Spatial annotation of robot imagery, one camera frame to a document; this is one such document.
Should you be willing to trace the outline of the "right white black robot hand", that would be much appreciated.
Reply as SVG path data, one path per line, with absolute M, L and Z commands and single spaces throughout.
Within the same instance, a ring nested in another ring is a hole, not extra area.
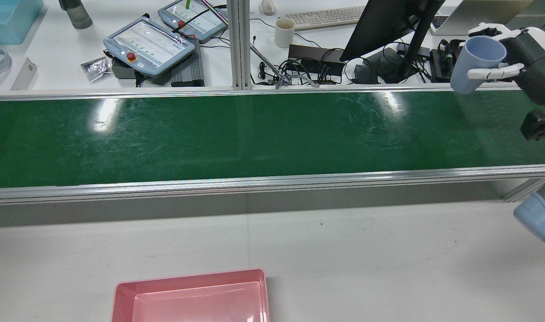
M 467 72 L 469 79 L 511 79 L 532 102 L 545 106 L 545 32 L 538 27 L 510 30 L 503 24 L 481 22 L 468 30 L 468 36 L 486 35 L 501 43 L 507 50 L 502 68 L 474 68 Z

